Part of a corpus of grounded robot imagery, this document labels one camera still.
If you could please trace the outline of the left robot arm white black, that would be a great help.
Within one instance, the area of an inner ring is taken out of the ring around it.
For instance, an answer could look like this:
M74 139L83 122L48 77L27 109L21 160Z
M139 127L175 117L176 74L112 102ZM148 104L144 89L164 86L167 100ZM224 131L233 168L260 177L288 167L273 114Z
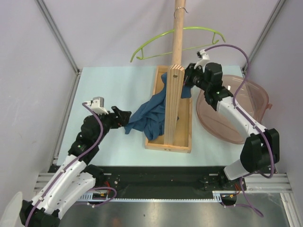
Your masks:
M104 171L90 162L108 132L128 124L131 112L113 106L111 112L98 113L87 103L83 106L91 115L84 119L63 164L35 197L22 201L19 217L26 227L59 226L67 210L88 191L101 191L105 197L110 192L117 195L106 182Z

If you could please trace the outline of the dark blue t shirt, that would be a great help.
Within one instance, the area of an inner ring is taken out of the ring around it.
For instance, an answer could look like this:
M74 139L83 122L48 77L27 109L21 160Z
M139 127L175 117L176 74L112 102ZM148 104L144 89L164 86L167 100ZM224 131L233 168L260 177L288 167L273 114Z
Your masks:
M141 131L148 140L155 140L164 134L167 73L161 75L161 81L164 84L163 89L132 114L125 126L125 134L129 134L131 130Z

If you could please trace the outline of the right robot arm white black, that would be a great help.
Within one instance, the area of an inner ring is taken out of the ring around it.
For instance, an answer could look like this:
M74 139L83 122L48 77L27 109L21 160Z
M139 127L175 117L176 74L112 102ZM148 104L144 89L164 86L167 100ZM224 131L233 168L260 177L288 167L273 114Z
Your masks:
M236 179L258 173L267 166L271 167L268 177L272 177L275 164L280 160L280 136L276 129L267 129L241 107L235 94L223 86L222 77L221 64L211 62L202 67L190 63L185 70L184 85L201 89L206 102L227 118L245 139L240 158L226 166L218 178L219 186L229 190Z

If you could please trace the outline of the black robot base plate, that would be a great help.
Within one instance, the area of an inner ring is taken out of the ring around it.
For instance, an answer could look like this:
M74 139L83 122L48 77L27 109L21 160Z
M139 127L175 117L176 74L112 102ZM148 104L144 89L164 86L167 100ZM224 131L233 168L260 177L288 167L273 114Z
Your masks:
M222 166L94 166L97 186L115 188L118 199L210 199L213 191L246 190L246 180L228 181Z

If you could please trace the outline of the green hanger with metal hook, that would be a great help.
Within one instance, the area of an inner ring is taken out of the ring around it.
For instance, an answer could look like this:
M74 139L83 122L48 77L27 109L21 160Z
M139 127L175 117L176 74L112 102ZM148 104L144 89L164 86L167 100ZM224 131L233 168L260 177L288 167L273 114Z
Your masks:
M219 31L214 30L214 29L210 29L210 28L207 28L207 27L201 27L201 26L181 27L182 25L184 25L184 13L179 14L178 11L180 9L183 9L186 13L188 13L184 4L176 5L175 9L174 9L174 13L173 13L173 16L174 16L174 27L173 27L173 29L171 29L169 31L166 31L164 33L161 33L159 35L156 35L153 38L146 41L145 43L143 43L142 45L140 45L134 51L134 53L132 54L132 56L130 58L130 62L133 62L135 58L138 59L138 60L146 60L146 59L151 59L151 58L156 58L156 57L172 54L172 64L181 64L182 52L183 51L192 50L192 49L199 48L199 47L207 47L207 46L215 45L219 42L219 39L215 38L217 35L220 36L221 40L224 43L226 42L225 37L223 36L223 34L220 33ZM183 31L184 30L202 30L202 31L211 32L213 34L212 39L211 39L211 43L206 44L206 45L200 45L200 46L189 47L189 48L183 49L182 47L183 47ZM169 35L169 34L173 34L173 46L172 46L172 51L171 52L165 52L165 53L153 55L153 56L150 56L150 57L144 56L144 47L146 47L147 45L149 45L153 41L155 41L157 39L160 39L160 38L162 38L166 35Z

